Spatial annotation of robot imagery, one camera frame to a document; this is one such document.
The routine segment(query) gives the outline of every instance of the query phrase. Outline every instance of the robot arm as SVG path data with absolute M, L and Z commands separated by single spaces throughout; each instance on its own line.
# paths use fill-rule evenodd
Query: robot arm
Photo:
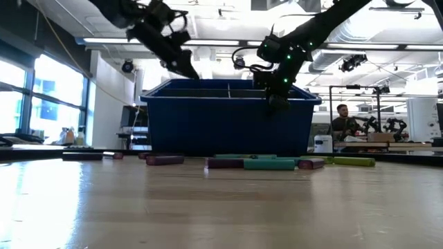
M 424 3 L 433 7 L 435 15 L 438 14 L 437 18 L 441 21 L 437 1 L 424 0 Z M 311 52 L 327 39 L 333 29 L 370 2 L 371 0 L 338 0 L 331 8 L 316 14 L 289 34 L 277 37 L 271 33 L 265 37 L 257 48 L 257 56 L 266 62 L 279 64 L 278 68 L 272 72 L 261 71 L 253 66 L 249 68 L 254 73 L 254 85 L 266 89 L 266 98 L 271 107 L 289 107 L 289 90 L 296 81 L 303 62 L 312 61 Z
M 137 0 L 89 0 L 117 28 L 127 28 L 128 40 L 136 38 L 152 51 L 165 67 L 174 73 L 199 79 L 191 64 L 191 51 L 181 46 L 191 40 L 186 30 L 187 12 L 172 10 L 162 0 L 152 0 L 147 6 Z M 171 35 L 162 36 L 165 26 L 183 17 L 185 26 Z
M 162 60 L 169 71 L 198 79 L 197 72 L 190 63 L 191 51 L 182 50 L 181 46 L 190 40 L 186 30 L 186 12 L 172 10 L 162 0 L 151 0 L 146 6 L 138 0 L 89 0 L 114 26 L 127 28 L 127 38 L 137 38 Z M 443 26 L 440 12 L 440 0 L 422 0 L 431 6 Z M 303 25 L 284 37 L 273 34 L 265 37 L 257 50 L 257 56 L 266 62 L 279 63 L 274 72 L 261 71 L 269 69 L 256 66 L 255 85 L 266 89 L 266 98 L 275 108 L 288 107 L 289 89 L 304 61 L 311 60 L 311 52 L 317 49 L 329 34 L 362 9 L 370 0 L 339 0 L 330 9 L 318 13 Z M 165 26 L 179 17 L 185 20 L 185 26 L 171 35 L 162 36 Z

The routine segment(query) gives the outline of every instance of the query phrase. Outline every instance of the ceiling light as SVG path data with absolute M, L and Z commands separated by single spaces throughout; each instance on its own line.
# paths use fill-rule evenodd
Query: ceiling light
M 239 46 L 238 41 L 229 40 L 190 40 L 185 44 L 189 46 Z
M 141 44 L 137 39 L 127 41 L 124 38 L 84 38 L 86 44 Z M 238 41 L 233 40 L 205 40 L 196 39 L 185 43 L 188 46 L 239 46 Z
M 392 50 L 397 49 L 398 45 L 391 44 L 340 44 L 333 43 L 328 44 L 327 48 L 337 48 L 337 49 L 362 49 L 362 50 Z
M 96 43 L 96 44 L 140 44 L 137 39 L 132 39 L 127 41 L 127 39 L 119 38 L 84 38 L 85 43 Z
M 260 46 L 262 44 L 261 41 L 248 41 L 248 46 Z
M 322 53 L 324 54 L 339 54 L 339 55 L 365 55 L 366 52 L 362 50 L 327 50 L 322 49 Z
M 436 50 L 443 51 L 443 45 L 407 45 L 406 50 Z

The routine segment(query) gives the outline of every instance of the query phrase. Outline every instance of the camera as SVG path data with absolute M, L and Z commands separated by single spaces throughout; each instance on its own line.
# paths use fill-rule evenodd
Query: camera
M 132 63 L 132 59 L 126 59 L 125 63 L 123 63 L 122 71 L 124 73 L 132 73 L 134 70 L 134 63 Z

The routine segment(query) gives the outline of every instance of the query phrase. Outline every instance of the wall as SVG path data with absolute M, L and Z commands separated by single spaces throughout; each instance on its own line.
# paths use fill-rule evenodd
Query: wall
M 109 65 L 100 52 L 91 53 L 92 81 L 89 86 L 86 142 L 99 149 L 120 149 L 116 133 L 124 105 L 134 101 L 134 83 Z
M 91 51 L 85 50 L 84 46 L 77 45 L 74 37 L 63 28 L 52 21 L 50 23 L 76 62 L 85 70 L 86 74 L 89 74 Z M 44 50 L 58 60 L 77 68 L 72 59 L 66 54 L 43 15 L 39 14 L 37 9 L 27 1 L 22 1 L 20 8 L 17 7 L 16 0 L 1 1 L 0 39 L 29 55 L 30 58 L 23 55 L 17 58 L 18 55 L 16 54 L 13 57 L 3 55 L 13 61 L 19 60 L 19 63 L 27 67 L 32 68 L 33 58 L 39 57 L 39 54 Z M 29 62 L 21 62 L 23 59 L 27 59 Z

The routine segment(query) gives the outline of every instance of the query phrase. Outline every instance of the teal block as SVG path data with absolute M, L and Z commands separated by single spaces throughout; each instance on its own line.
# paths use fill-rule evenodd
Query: teal block
M 244 169 L 249 170 L 294 170 L 294 160 L 244 159 Z

